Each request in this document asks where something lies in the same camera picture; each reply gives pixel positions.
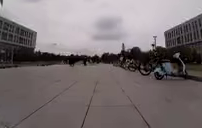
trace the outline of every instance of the pole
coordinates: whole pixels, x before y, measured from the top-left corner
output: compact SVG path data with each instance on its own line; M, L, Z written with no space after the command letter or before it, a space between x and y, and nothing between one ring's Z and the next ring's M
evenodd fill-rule
M153 36L153 38L154 38L154 47L156 49L156 38L157 38L157 36Z

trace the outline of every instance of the sky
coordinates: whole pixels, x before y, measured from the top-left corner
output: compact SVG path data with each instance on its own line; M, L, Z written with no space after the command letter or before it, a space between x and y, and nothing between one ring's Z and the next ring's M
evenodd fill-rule
M118 53L151 49L153 36L202 13L202 0L4 0L0 15L37 32L36 50Z

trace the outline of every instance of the building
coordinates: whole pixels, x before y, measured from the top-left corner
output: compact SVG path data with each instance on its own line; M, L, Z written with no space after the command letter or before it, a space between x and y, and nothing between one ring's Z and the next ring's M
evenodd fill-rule
M15 54L33 52L37 33L0 16L0 59L12 61Z
M202 14L167 30L164 35L167 48L189 46L195 48L202 59Z

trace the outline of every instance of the scooter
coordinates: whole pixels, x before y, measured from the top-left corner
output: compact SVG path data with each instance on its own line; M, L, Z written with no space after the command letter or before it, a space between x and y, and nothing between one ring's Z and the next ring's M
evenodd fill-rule
M162 60L154 69L154 76L157 80L162 80L164 76L183 77L186 79L187 71L186 65L180 58L180 53L175 53L173 58L179 60L181 66L177 63L171 63L169 60Z

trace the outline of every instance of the concrete ground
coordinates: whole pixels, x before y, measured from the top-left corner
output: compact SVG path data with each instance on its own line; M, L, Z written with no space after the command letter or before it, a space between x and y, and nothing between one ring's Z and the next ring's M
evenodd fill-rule
M0 69L0 126L202 128L202 83L104 64Z

